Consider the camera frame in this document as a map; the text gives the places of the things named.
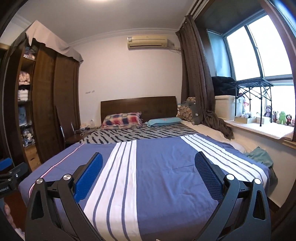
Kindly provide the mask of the left hand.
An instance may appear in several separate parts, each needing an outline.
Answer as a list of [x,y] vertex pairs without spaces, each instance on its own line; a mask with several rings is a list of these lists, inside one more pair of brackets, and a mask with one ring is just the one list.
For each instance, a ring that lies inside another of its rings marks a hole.
[[16,229],[16,225],[14,223],[13,217],[11,216],[10,207],[6,203],[4,203],[3,210],[4,210],[5,217],[7,218],[8,222],[10,223],[10,225],[12,226],[12,228],[13,229]]

